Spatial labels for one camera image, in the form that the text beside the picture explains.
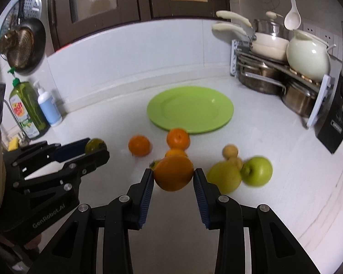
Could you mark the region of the green tomato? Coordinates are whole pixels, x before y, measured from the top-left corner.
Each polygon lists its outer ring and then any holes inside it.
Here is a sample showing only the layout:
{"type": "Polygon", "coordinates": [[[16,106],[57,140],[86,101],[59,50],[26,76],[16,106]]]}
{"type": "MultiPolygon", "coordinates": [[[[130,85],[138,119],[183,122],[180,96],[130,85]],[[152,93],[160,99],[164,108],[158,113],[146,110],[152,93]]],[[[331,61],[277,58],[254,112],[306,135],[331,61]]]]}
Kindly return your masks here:
{"type": "Polygon", "coordinates": [[[99,138],[90,139],[85,146],[85,154],[90,154],[98,150],[108,150],[106,143],[99,138]]]}

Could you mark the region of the yellow green pear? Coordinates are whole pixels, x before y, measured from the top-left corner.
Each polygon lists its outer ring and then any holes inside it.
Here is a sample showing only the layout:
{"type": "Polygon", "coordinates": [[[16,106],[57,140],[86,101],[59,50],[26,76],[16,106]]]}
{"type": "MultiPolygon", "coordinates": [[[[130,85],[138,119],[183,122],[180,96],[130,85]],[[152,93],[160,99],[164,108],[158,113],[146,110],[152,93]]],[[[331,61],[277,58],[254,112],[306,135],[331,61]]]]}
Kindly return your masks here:
{"type": "Polygon", "coordinates": [[[241,184],[240,170],[228,161],[220,161],[207,172],[208,182],[215,184],[221,194],[230,194],[241,184]]]}

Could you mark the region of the green apple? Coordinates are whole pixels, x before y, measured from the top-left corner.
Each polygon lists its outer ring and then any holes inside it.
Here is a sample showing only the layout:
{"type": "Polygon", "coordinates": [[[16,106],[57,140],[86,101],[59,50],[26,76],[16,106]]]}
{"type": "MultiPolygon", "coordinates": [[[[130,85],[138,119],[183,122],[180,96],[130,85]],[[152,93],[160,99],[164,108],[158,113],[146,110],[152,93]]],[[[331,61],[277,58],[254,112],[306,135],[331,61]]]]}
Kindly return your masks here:
{"type": "Polygon", "coordinates": [[[264,156],[254,156],[244,162],[240,170],[242,181],[253,187],[267,184],[273,175],[273,166],[264,156]]]}

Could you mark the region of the large orange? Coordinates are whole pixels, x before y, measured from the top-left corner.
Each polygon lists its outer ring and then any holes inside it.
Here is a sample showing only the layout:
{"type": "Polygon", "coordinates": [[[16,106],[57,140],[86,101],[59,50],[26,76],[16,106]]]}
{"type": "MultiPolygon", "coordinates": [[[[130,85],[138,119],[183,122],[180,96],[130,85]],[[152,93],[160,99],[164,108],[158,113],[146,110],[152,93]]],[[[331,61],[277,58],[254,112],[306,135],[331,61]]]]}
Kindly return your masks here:
{"type": "Polygon", "coordinates": [[[160,160],[153,170],[157,185],[168,192],[184,188],[192,179],[194,166],[185,156],[168,156],[160,160]]]}

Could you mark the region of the small tan fruit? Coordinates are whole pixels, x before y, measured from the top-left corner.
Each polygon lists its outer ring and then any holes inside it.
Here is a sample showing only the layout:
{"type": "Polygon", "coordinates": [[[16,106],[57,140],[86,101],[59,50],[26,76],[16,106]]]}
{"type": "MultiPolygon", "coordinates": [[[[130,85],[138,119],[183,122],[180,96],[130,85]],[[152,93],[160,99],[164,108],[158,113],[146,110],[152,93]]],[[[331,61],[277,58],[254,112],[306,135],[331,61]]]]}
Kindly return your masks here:
{"type": "Polygon", "coordinates": [[[238,148],[234,144],[228,144],[222,149],[222,156],[229,160],[238,156],[238,148]]]}
{"type": "Polygon", "coordinates": [[[233,164],[234,166],[236,166],[238,168],[238,170],[241,170],[243,165],[244,165],[243,160],[238,156],[229,158],[228,162],[233,164]]]}

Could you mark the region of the small orange tangerine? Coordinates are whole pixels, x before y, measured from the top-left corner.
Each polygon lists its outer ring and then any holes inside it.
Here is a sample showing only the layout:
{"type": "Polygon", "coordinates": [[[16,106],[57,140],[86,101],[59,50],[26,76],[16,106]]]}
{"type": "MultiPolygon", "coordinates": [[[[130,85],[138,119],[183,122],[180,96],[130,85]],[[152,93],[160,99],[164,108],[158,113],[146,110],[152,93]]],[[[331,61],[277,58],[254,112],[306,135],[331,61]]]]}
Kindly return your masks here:
{"type": "Polygon", "coordinates": [[[134,156],[146,156],[152,151],[152,144],[144,135],[134,135],[128,142],[128,149],[134,156]]]}

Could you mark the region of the small orange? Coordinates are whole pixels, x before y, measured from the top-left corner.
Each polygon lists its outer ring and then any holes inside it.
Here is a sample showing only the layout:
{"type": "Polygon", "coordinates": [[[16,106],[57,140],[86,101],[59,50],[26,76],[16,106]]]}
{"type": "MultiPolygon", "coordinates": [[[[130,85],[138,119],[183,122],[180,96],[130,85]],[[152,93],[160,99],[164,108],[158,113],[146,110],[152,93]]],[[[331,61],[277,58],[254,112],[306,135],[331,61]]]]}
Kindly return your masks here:
{"type": "Polygon", "coordinates": [[[165,157],[171,157],[171,156],[184,156],[187,157],[188,155],[184,150],[178,149],[178,148],[171,148],[165,153],[165,157]]]}

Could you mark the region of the yellow sponge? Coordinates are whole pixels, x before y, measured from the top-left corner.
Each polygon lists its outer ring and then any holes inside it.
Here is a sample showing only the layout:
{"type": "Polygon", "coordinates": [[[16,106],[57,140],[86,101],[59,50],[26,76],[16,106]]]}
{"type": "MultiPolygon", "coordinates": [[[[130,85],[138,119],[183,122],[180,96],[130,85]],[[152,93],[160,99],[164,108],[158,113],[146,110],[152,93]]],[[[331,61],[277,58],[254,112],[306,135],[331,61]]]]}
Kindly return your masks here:
{"type": "Polygon", "coordinates": [[[20,146],[19,141],[20,140],[18,137],[13,137],[8,143],[8,151],[11,152],[17,150],[20,146]]]}

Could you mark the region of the white blue pump bottle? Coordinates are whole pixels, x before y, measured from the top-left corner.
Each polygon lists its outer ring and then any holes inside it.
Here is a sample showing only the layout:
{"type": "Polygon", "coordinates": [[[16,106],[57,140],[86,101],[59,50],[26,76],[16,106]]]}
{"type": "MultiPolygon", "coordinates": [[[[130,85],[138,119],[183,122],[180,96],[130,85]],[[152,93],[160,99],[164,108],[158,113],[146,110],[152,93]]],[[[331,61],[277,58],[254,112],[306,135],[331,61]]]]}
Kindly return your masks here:
{"type": "Polygon", "coordinates": [[[50,92],[46,91],[39,81],[34,82],[34,87],[38,91],[38,104],[51,127],[56,127],[62,122],[62,115],[50,92]]]}

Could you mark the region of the green dish soap bottle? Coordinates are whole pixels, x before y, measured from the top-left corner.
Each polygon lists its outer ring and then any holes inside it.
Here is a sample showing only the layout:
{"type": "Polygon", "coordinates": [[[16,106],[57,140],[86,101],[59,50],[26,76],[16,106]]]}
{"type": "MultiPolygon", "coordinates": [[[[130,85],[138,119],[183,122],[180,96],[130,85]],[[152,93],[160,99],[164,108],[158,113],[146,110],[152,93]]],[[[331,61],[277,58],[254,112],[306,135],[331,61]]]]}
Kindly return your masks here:
{"type": "Polygon", "coordinates": [[[13,76],[13,90],[9,103],[11,110],[21,129],[30,140],[36,140],[45,135],[49,124],[38,103],[38,95],[30,82],[22,82],[15,76],[15,68],[8,71],[13,76]]]}

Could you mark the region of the green plate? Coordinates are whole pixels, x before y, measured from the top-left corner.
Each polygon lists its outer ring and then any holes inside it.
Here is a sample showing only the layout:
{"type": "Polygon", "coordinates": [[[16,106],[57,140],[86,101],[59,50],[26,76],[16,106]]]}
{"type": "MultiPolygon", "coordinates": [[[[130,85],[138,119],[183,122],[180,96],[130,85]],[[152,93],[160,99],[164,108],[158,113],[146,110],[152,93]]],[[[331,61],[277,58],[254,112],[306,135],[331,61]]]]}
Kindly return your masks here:
{"type": "Polygon", "coordinates": [[[147,116],[156,126],[184,129],[189,134],[212,132],[232,118],[232,101],[217,90],[200,86],[182,86],[164,90],[147,105],[147,116]]]}

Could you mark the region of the dark hanging frying pan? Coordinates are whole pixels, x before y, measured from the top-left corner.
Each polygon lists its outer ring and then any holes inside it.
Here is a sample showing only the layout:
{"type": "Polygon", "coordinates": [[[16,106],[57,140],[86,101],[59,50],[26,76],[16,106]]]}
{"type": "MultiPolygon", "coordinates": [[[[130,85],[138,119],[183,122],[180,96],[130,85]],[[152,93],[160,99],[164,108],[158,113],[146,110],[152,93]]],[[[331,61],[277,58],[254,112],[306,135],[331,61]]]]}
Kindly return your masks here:
{"type": "Polygon", "coordinates": [[[37,18],[28,18],[0,38],[0,54],[15,72],[26,75],[41,62],[45,45],[43,23],[37,18]]]}

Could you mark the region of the large steel pot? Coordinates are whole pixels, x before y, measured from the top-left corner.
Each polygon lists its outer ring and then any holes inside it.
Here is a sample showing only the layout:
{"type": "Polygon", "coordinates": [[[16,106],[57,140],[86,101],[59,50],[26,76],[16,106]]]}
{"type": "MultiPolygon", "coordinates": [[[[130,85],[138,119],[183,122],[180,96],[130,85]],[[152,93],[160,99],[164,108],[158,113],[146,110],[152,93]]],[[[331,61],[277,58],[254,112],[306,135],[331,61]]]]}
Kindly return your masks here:
{"type": "Polygon", "coordinates": [[[286,93],[281,73],[270,67],[253,67],[238,63],[238,79],[256,92],[279,96],[286,93]]]}

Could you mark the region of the small steel pot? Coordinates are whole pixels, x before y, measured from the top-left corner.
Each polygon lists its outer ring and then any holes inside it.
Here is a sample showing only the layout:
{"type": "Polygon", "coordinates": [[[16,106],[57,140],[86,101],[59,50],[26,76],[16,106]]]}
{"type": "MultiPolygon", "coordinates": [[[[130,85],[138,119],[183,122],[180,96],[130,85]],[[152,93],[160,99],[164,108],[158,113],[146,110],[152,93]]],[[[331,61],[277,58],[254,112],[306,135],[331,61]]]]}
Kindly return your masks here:
{"type": "Polygon", "coordinates": [[[291,111],[308,118],[314,108],[317,93],[299,82],[290,82],[281,99],[291,111]]]}

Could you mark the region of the hanging metal strainer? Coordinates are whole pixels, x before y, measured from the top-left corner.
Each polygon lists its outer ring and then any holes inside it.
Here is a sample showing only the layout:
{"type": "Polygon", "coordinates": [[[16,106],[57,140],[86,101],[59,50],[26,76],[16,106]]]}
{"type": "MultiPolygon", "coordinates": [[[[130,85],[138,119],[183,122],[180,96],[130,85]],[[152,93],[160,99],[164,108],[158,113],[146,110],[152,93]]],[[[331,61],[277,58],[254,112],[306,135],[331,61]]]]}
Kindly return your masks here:
{"type": "Polygon", "coordinates": [[[21,18],[40,18],[42,0],[18,0],[9,10],[0,28],[0,37],[18,25],[18,14],[21,8],[21,18]]]}

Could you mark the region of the black knife block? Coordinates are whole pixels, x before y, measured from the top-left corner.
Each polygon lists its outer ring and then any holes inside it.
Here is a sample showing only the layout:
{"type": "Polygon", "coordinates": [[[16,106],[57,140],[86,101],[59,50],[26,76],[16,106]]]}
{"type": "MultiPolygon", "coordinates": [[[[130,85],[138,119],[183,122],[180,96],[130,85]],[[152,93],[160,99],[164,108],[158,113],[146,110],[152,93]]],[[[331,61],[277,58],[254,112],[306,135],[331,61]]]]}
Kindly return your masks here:
{"type": "Polygon", "coordinates": [[[317,132],[317,139],[334,154],[343,141],[343,43],[342,43],[342,68],[338,81],[336,82],[335,94],[331,106],[323,120],[320,130],[317,132]]]}

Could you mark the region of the corner pot rack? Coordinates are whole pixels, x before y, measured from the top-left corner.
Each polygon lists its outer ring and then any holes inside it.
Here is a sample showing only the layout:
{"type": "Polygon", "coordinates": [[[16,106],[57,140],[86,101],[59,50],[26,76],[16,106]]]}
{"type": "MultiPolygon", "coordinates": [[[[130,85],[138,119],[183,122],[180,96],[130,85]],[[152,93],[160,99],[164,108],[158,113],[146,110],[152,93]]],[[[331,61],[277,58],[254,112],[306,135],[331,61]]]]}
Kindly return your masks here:
{"type": "Polygon", "coordinates": [[[315,91],[317,93],[317,99],[314,108],[310,116],[308,118],[304,118],[304,124],[307,129],[310,129],[317,123],[321,115],[324,113],[324,109],[328,106],[332,94],[332,87],[335,82],[334,78],[330,77],[329,75],[323,76],[323,79],[320,83],[314,82],[292,70],[288,66],[254,55],[248,50],[247,42],[232,40],[230,74],[237,79],[238,63],[247,64],[253,67],[265,66],[276,69],[281,73],[283,83],[286,87],[290,82],[299,82],[301,85],[304,85],[310,90],[315,91]]]}

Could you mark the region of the cream saucepan lower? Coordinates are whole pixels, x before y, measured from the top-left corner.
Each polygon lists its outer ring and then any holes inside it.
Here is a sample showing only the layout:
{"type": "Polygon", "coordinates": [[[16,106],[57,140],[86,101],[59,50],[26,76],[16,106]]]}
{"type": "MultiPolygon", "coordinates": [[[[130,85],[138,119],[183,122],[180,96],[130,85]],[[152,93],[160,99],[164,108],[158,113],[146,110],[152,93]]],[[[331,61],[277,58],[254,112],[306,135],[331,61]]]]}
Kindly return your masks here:
{"type": "Polygon", "coordinates": [[[227,22],[213,24],[212,29],[215,31],[239,33],[249,38],[250,51],[254,54],[264,56],[275,61],[287,62],[286,50],[289,41],[284,38],[259,32],[254,32],[252,36],[249,36],[243,28],[227,22]]]}

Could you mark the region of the white ceramic pot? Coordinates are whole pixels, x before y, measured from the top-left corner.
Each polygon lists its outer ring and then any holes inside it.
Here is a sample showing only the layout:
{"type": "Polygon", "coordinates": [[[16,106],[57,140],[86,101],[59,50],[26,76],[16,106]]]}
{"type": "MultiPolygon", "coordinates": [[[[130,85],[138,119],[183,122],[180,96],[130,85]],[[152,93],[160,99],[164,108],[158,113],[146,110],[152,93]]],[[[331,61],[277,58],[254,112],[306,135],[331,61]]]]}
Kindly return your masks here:
{"type": "Polygon", "coordinates": [[[330,73],[329,51],[336,44],[329,45],[321,38],[302,30],[294,30],[286,56],[290,67],[306,78],[320,83],[330,73]]]}

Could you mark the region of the steel pot with lid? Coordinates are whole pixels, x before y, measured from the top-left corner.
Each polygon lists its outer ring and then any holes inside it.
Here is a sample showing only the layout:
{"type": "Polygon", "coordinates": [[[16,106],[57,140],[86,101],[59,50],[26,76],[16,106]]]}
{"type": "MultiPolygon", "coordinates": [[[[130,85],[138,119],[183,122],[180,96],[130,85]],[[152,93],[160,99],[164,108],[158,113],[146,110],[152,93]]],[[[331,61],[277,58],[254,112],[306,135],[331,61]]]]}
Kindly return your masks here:
{"type": "Polygon", "coordinates": [[[284,39],[289,38],[288,29],[279,22],[275,20],[280,17],[283,18],[281,14],[277,14],[273,11],[266,11],[267,19],[255,19],[253,23],[253,28],[258,33],[264,33],[266,35],[272,35],[284,39]]]}

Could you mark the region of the white hanging ladle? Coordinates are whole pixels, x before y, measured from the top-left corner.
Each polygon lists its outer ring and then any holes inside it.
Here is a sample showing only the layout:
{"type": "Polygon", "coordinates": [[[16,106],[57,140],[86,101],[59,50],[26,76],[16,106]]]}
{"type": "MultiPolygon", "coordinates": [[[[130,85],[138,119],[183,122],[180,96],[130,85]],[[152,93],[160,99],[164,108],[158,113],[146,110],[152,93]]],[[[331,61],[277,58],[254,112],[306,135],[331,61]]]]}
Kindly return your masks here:
{"type": "Polygon", "coordinates": [[[291,10],[286,14],[284,18],[284,26],[288,30],[297,30],[302,22],[302,18],[299,14],[296,0],[290,0],[291,1],[291,10]]]}

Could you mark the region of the dark wooden window frame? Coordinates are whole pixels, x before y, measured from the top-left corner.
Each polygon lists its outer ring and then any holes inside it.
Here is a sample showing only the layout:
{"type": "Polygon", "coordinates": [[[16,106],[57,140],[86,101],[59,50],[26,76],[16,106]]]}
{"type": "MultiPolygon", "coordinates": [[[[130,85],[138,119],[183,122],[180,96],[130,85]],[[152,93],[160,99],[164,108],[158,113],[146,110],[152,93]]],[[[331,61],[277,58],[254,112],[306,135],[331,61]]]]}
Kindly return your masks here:
{"type": "Polygon", "coordinates": [[[216,18],[229,0],[48,0],[54,50],[106,29],[164,18],[216,18]]]}

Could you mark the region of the wall power sockets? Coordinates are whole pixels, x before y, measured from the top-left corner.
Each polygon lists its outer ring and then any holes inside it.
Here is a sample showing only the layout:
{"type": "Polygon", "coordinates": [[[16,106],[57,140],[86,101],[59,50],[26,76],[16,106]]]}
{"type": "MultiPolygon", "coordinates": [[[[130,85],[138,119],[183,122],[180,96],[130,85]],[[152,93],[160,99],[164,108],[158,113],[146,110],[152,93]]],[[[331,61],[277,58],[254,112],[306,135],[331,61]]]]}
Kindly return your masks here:
{"type": "Polygon", "coordinates": [[[342,41],[340,36],[335,35],[334,33],[327,31],[326,29],[321,29],[320,27],[308,21],[303,21],[302,29],[303,31],[312,33],[313,35],[326,41],[330,46],[336,45],[329,51],[329,54],[333,57],[336,57],[339,60],[342,60],[342,41]]]}

